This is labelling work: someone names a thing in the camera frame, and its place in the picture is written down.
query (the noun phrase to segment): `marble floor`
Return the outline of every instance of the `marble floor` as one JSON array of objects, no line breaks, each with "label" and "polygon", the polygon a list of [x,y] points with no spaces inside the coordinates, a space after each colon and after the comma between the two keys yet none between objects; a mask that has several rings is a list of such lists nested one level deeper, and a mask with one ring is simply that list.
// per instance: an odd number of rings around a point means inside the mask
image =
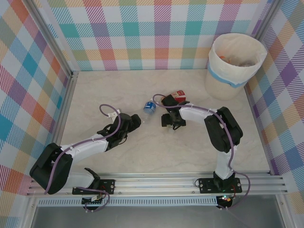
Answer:
[{"label": "marble floor", "polygon": [[[266,171],[269,166],[245,91],[230,101],[211,98],[204,88],[206,70],[141,70],[80,72],[61,144],[76,143],[102,130],[111,119],[99,112],[110,104],[129,115],[140,114],[155,93],[184,90],[187,100],[207,108],[226,106],[244,136],[234,158],[240,171]],[[108,152],[79,162],[95,172],[192,172],[214,171],[217,152],[206,127],[187,121],[174,133],[161,126],[166,110],[157,107],[150,124],[142,124],[128,140]]]}]

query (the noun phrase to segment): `white trash can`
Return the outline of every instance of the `white trash can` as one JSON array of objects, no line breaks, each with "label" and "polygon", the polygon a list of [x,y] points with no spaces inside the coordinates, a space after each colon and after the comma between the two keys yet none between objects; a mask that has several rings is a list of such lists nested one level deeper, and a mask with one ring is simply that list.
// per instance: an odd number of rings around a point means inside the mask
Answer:
[{"label": "white trash can", "polygon": [[206,91],[219,100],[235,97],[262,66],[266,55],[264,46],[250,36],[238,33],[219,36],[209,52]]}]

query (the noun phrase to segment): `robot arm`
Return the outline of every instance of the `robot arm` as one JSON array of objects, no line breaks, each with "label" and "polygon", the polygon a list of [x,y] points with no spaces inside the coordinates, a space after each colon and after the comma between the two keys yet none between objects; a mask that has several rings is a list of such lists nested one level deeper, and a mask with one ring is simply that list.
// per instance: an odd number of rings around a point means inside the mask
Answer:
[{"label": "robot arm", "polygon": [[58,161],[53,176],[51,187],[48,194],[54,194],[63,187],[85,187],[97,189],[100,178],[92,170],[85,168],[91,175],[85,173],[73,173],[70,175],[72,165],[92,156],[96,153],[102,153],[119,145],[122,140],[126,140],[127,134],[134,131],[141,125],[138,115],[129,116],[120,113],[121,124],[118,131],[106,139],[98,140],[103,136],[113,133],[118,126],[118,117],[113,124],[107,125],[103,130],[98,131],[91,138],[74,145],[58,146],[51,143],[46,146],[40,157],[30,170],[30,176],[44,189],[47,188],[50,180],[51,171],[55,160],[65,149],[70,148]]},{"label": "robot arm", "polygon": [[[162,100],[162,104],[164,106],[179,105],[171,95],[165,97]],[[223,125],[211,112],[192,108],[192,103],[185,101],[180,105],[187,105],[189,107],[167,108],[169,113],[162,116],[162,126],[165,127],[167,125],[171,125],[174,130],[177,130],[181,126],[186,126],[187,120],[195,121],[200,124],[205,123],[211,143],[218,150],[217,166],[213,174],[214,184],[217,186],[219,191],[226,190],[231,186],[231,183],[235,178],[235,173],[228,166],[231,157],[231,146],[228,136],[223,129]],[[240,142],[240,138],[243,136],[242,130],[228,108],[222,107],[218,110],[210,110],[217,113],[225,122],[231,135],[235,152],[237,150],[237,145]]]}]

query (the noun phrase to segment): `plaid wall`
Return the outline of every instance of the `plaid wall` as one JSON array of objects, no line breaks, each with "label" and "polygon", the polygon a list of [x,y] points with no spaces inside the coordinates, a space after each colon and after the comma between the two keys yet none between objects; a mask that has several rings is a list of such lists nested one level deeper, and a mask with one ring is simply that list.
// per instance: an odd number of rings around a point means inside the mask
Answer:
[{"label": "plaid wall", "polygon": [[13,228],[29,170],[52,138],[67,76],[22,1],[0,6],[0,228]]},{"label": "plaid wall", "polygon": [[[35,0],[72,69],[46,10]],[[213,40],[255,35],[272,0],[48,0],[81,70],[206,68]]]},{"label": "plaid wall", "polygon": [[285,0],[262,42],[268,55],[247,84],[249,100],[274,172],[304,224],[304,0]]}]

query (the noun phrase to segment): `blue band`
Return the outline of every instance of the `blue band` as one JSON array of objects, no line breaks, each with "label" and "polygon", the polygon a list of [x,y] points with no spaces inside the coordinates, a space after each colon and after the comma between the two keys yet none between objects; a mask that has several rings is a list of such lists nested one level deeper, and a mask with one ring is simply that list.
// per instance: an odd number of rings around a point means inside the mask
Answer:
[{"label": "blue band", "polygon": [[233,88],[238,88],[238,87],[243,86],[243,85],[245,85],[245,84],[247,83],[247,81],[246,81],[246,82],[243,82],[243,83],[241,83],[241,84],[234,84],[233,82],[227,81],[227,80],[225,80],[225,79],[219,77],[216,73],[214,73],[214,72],[212,71],[212,69],[211,69],[211,67],[210,67],[210,63],[208,63],[208,71],[210,72],[210,74],[212,75],[212,77],[214,77],[216,80],[218,80],[218,81],[220,81],[220,82],[223,82],[223,83],[226,83],[226,84],[229,84],[229,85],[231,85],[231,87],[233,87]]}]

